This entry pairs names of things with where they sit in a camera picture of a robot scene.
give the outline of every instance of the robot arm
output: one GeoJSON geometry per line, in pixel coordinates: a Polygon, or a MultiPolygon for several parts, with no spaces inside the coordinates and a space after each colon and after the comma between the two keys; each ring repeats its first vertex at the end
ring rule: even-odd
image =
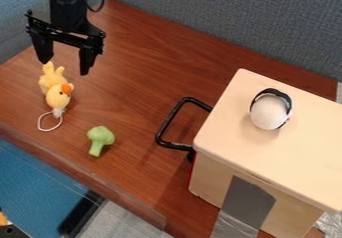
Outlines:
{"type": "Polygon", "coordinates": [[[29,10],[26,14],[27,32],[32,38],[38,59],[43,64],[47,63],[54,54],[53,41],[65,43],[80,49],[80,72],[81,75],[88,74],[96,56],[103,53],[106,34],[88,21],[87,9],[99,11],[103,4],[104,0],[98,10],[93,10],[87,0],[50,0],[51,24],[33,17],[29,10]]]}

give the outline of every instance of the brown wooden tabletop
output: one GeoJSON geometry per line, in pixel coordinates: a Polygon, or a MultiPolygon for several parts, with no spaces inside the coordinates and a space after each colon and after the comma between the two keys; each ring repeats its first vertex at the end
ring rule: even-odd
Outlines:
{"type": "MultiPolygon", "coordinates": [[[[106,53],[89,75],[79,75],[77,49],[55,43],[52,61],[66,68],[76,87],[57,130],[36,128],[37,118],[50,109],[37,84],[42,64],[33,48],[1,66],[1,136],[105,197],[153,218],[125,196],[131,194],[164,215],[166,231],[175,237],[208,237],[218,213],[187,190],[191,164],[186,152],[161,148],[154,141],[182,97],[214,106],[241,67],[325,98],[336,97],[333,80],[116,1],[108,0],[91,21],[107,38],[106,53]],[[112,130],[117,141],[94,158],[88,154],[86,132],[98,125],[112,130]]],[[[186,107],[166,138],[191,143],[205,118],[202,110],[186,107]]]]}

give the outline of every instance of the aluminum foil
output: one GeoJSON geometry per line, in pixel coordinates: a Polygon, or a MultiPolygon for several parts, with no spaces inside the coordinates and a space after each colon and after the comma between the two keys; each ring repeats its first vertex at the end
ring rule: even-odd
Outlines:
{"type": "Polygon", "coordinates": [[[316,227],[325,233],[325,238],[342,238],[342,213],[324,213],[316,222],[316,227]]]}

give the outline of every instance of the light wooden box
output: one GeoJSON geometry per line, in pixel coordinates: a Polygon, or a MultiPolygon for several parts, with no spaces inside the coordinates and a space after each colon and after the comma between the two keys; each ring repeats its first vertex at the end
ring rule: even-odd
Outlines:
{"type": "Polygon", "coordinates": [[[262,230],[303,237],[324,211],[342,210],[341,144],[341,105],[240,69],[195,137],[189,190],[221,207],[232,176],[243,178],[276,199],[262,230]],[[292,117],[279,130],[250,120],[250,103],[265,88],[293,100],[292,117]]]}

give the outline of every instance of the white ball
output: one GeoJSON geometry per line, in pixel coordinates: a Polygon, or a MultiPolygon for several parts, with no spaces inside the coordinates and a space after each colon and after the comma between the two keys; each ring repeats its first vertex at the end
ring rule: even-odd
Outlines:
{"type": "Polygon", "coordinates": [[[275,95],[264,95],[252,106],[251,119],[260,129],[277,129],[288,119],[286,103],[275,95]]]}

